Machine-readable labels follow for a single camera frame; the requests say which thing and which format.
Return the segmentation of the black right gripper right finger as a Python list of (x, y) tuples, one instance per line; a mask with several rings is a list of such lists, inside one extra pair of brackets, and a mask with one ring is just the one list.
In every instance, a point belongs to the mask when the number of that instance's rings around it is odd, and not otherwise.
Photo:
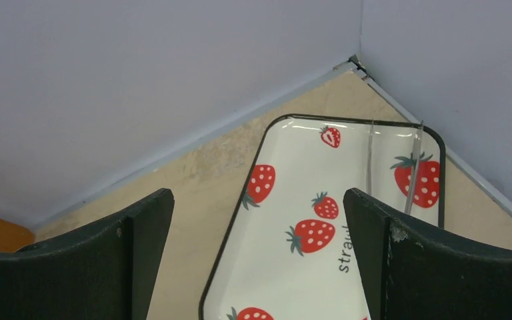
[(372, 319), (512, 319), (512, 250), (456, 235), (357, 188), (343, 205)]

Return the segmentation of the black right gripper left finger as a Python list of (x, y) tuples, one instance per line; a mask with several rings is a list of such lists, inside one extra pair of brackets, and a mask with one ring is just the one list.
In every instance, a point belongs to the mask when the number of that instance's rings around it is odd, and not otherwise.
[(145, 319), (174, 209), (169, 189), (0, 253), (0, 319)]

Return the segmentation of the metal tongs with white handle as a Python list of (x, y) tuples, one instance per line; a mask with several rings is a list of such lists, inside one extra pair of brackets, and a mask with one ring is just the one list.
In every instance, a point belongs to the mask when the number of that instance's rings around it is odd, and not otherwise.
[[(424, 123), (420, 122), (417, 126), (417, 131), (414, 136), (413, 146), (412, 146), (412, 165), (413, 168), (411, 169), (411, 177), (409, 179), (409, 190), (407, 191), (407, 198), (405, 202), (405, 208), (403, 210), (404, 214), (410, 215), (412, 206), (413, 206), (413, 200), (415, 195), (415, 188), (417, 184), (417, 177), (419, 173), (419, 166), (421, 162), (421, 146), (422, 146), (422, 140), (423, 140), (423, 132), (424, 132)], [(373, 137), (375, 133), (375, 122), (372, 119), (370, 128), (369, 128), (369, 139), (368, 139), (368, 145), (367, 145), (367, 172), (366, 172), (366, 192), (368, 195), (372, 195), (372, 186), (373, 186)]]

